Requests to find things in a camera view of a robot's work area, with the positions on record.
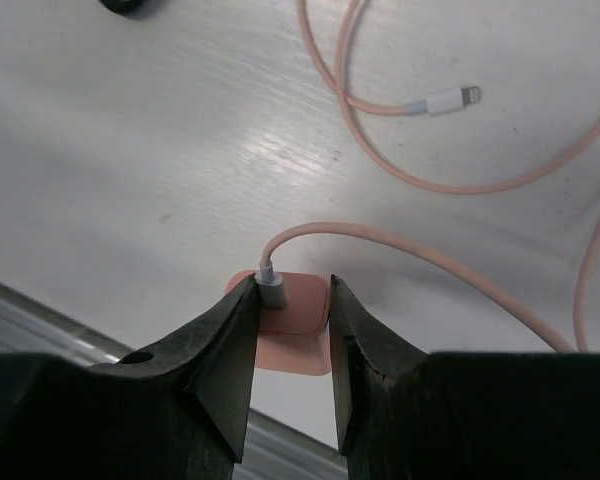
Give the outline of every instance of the black knob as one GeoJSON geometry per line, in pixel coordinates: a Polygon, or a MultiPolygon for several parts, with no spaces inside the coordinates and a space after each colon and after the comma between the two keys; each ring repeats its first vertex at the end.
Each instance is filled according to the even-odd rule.
{"type": "Polygon", "coordinates": [[[142,6],[146,0],[100,0],[102,4],[114,13],[131,13],[142,6]]]}

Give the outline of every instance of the white table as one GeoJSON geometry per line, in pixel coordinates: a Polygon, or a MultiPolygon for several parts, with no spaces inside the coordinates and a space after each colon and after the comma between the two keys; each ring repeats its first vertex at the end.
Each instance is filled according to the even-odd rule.
{"type": "MultiPolygon", "coordinates": [[[[329,59],[344,8],[310,0],[329,59]]],[[[600,116],[600,0],[377,0],[361,27],[360,95],[483,88],[462,113],[363,118],[422,177],[512,177],[600,116]]],[[[388,176],[314,71],[292,0],[165,0],[135,21],[97,0],[0,0],[0,281],[131,346],[210,307],[278,231],[325,219],[430,243],[571,338],[571,293],[599,213],[600,140],[504,194],[442,196],[388,176]]],[[[304,238],[275,260],[341,275],[425,350],[547,350],[471,288],[387,248],[304,238]]],[[[600,262],[587,316],[600,350],[600,262]]],[[[335,443],[329,376],[257,371],[252,403],[335,443]]]]}

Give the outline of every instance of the black object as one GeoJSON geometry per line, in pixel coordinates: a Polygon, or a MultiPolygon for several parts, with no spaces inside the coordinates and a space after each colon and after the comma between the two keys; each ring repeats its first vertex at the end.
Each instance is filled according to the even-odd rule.
{"type": "MultiPolygon", "coordinates": [[[[259,327],[253,278],[115,365],[0,355],[0,479],[228,480],[259,327]]],[[[600,355],[427,355],[331,282],[351,480],[600,479],[600,355]]]]}
{"type": "Polygon", "coordinates": [[[114,13],[121,15],[131,13],[140,8],[147,0],[100,0],[102,4],[114,13]]]}
{"type": "Polygon", "coordinates": [[[349,478],[600,479],[600,355],[427,356],[331,282],[349,478]]]}
{"type": "Polygon", "coordinates": [[[115,365],[0,355],[0,479],[231,479],[259,315],[248,278],[115,365]]]}

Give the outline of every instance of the pink charger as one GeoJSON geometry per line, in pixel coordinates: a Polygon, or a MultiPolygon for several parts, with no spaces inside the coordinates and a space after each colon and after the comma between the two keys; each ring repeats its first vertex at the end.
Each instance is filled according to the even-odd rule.
{"type": "MultiPolygon", "coordinates": [[[[225,293],[257,273],[245,270],[229,281],[225,293]]],[[[329,353],[329,284],[318,275],[282,272],[287,306],[262,308],[256,367],[265,370],[325,375],[331,371],[329,353]]]]}

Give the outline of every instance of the metal connector tip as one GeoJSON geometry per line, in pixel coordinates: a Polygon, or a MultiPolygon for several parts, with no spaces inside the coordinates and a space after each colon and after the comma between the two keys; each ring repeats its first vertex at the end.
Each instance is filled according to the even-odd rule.
{"type": "Polygon", "coordinates": [[[462,89],[462,104],[466,107],[480,101],[480,88],[475,85],[462,89]]]}

